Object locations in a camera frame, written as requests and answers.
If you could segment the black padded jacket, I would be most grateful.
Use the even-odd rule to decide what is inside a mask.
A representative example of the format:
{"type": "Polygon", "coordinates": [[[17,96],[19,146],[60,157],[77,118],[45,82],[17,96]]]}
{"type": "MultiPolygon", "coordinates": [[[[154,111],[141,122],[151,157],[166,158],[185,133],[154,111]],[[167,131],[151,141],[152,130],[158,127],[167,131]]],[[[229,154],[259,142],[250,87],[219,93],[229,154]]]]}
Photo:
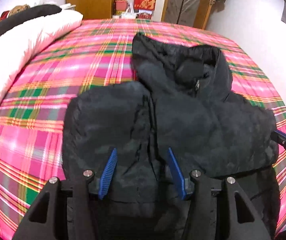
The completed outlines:
{"type": "Polygon", "coordinates": [[[75,181],[98,176],[112,150],[118,162],[108,193],[89,186],[100,239],[179,239],[189,201],[175,189],[167,162],[172,151],[183,174],[234,176],[269,235],[279,217],[273,165],[278,145],[273,111],[232,91],[232,73],[213,46],[166,44],[133,38],[135,81],[91,88],[71,100],[63,126],[63,171],[75,181]]]}

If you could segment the pink plaid bed sheet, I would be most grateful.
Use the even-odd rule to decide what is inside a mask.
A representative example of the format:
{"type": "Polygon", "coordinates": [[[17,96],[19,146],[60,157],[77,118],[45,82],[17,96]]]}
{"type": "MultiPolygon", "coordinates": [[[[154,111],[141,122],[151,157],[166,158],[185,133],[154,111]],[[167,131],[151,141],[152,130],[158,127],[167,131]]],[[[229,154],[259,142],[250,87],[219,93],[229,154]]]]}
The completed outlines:
{"type": "Polygon", "coordinates": [[[233,41],[210,31],[147,20],[87,20],[35,56],[0,105],[0,238],[11,239],[29,205],[52,176],[63,178],[65,110],[92,87],[130,81],[136,33],[183,46],[219,47],[232,89],[272,109],[286,133],[286,106],[272,82],[233,41]]]}

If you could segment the white folded duvet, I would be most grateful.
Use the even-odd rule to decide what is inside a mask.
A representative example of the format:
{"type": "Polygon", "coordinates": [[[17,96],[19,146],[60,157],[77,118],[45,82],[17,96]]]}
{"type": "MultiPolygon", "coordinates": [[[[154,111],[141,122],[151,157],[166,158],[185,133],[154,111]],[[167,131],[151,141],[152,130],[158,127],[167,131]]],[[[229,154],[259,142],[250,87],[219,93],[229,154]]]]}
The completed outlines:
{"type": "Polygon", "coordinates": [[[27,62],[54,40],[81,25],[75,10],[26,21],[0,36],[0,104],[27,62]]]}

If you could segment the white shopping bag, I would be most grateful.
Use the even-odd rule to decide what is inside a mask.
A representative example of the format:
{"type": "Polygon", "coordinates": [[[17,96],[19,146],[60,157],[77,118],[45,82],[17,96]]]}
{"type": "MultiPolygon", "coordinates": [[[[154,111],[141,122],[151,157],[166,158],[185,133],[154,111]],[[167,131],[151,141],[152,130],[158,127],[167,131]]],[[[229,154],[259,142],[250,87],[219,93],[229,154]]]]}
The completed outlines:
{"type": "Polygon", "coordinates": [[[137,13],[134,11],[133,3],[129,3],[125,12],[120,16],[121,19],[133,20],[137,18],[137,13]]]}

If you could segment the pink plastic bin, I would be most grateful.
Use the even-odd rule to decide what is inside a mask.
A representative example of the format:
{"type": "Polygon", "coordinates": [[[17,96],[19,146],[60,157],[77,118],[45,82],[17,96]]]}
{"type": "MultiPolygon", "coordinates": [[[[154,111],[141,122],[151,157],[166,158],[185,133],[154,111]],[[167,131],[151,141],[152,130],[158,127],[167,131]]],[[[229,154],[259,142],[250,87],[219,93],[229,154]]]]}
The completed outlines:
{"type": "Polygon", "coordinates": [[[126,11],[128,7],[128,2],[125,0],[115,1],[115,10],[116,11],[126,11]]]}

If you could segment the wooden door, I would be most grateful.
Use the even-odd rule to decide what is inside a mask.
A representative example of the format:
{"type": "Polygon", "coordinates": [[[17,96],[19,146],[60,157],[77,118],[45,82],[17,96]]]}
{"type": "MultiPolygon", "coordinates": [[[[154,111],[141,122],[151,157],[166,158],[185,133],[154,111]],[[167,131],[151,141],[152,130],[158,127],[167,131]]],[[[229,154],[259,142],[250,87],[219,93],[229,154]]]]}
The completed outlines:
{"type": "Polygon", "coordinates": [[[214,0],[200,0],[193,27],[204,30],[210,16],[214,0]]]}

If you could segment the red gift box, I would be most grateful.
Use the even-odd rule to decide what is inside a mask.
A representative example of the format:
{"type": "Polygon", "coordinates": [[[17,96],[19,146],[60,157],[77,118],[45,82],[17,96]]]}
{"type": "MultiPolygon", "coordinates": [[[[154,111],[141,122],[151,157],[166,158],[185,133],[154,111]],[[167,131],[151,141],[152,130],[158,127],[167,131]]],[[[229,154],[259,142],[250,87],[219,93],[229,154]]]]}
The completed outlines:
{"type": "Polygon", "coordinates": [[[134,0],[135,10],[155,10],[156,0],[134,0]]]}

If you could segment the black folded garment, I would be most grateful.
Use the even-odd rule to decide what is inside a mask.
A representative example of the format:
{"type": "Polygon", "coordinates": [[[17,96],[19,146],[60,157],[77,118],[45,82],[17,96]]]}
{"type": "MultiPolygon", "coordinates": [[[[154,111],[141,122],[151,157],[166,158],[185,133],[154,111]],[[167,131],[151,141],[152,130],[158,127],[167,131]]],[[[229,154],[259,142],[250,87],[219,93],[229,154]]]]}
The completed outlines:
{"type": "Polygon", "coordinates": [[[26,21],[42,16],[57,14],[61,11],[62,9],[54,4],[38,5],[29,9],[25,9],[0,21],[0,36],[26,21]]]}

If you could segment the brown teddy bear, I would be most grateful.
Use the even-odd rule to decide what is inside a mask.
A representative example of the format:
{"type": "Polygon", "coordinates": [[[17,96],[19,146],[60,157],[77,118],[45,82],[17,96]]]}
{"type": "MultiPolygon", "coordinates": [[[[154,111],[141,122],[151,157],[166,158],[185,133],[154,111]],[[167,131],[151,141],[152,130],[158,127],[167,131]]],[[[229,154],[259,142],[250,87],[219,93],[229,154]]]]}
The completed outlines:
{"type": "Polygon", "coordinates": [[[25,4],[25,5],[17,5],[17,6],[15,6],[13,9],[11,9],[10,11],[9,11],[9,13],[8,13],[8,17],[10,17],[10,16],[12,16],[12,15],[15,15],[15,14],[17,14],[17,13],[19,13],[19,12],[21,12],[21,11],[24,11],[24,10],[26,10],[26,9],[29,9],[30,8],[30,6],[28,5],[28,4],[25,4]]]}

